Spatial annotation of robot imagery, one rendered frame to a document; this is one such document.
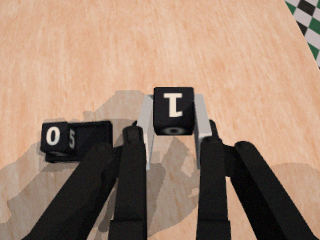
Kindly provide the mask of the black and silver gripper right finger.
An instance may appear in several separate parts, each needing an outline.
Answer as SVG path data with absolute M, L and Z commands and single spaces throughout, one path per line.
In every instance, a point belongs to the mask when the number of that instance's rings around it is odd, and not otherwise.
M 257 240 L 319 240 L 255 145 L 224 144 L 215 122 L 208 118 L 203 94 L 194 94 L 194 111 L 200 170 L 196 240 L 231 240 L 226 177 Z

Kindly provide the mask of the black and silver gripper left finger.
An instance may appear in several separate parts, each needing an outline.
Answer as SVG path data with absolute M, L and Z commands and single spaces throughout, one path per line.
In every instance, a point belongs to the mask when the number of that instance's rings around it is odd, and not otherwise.
M 154 134 L 150 94 L 144 96 L 138 120 L 122 130 L 123 145 L 93 145 L 21 240 L 87 240 L 117 178 L 108 240 L 147 240 L 146 170 Z

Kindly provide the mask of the black cube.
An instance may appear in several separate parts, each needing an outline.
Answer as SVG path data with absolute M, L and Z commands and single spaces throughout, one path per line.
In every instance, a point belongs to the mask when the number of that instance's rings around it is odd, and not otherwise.
M 77 130 L 67 121 L 42 124 L 40 150 L 50 156 L 75 156 Z
M 157 136 L 191 136 L 195 126 L 193 87 L 155 87 L 153 126 Z

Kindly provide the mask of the black rectangular tray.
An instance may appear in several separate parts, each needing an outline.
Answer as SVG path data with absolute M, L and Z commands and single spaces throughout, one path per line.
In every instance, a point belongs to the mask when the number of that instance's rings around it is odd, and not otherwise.
M 77 130 L 77 147 L 75 156 L 50 156 L 49 163 L 80 163 L 91 147 L 99 142 L 110 143 L 113 148 L 113 125 L 109 120 L 69 123 Z

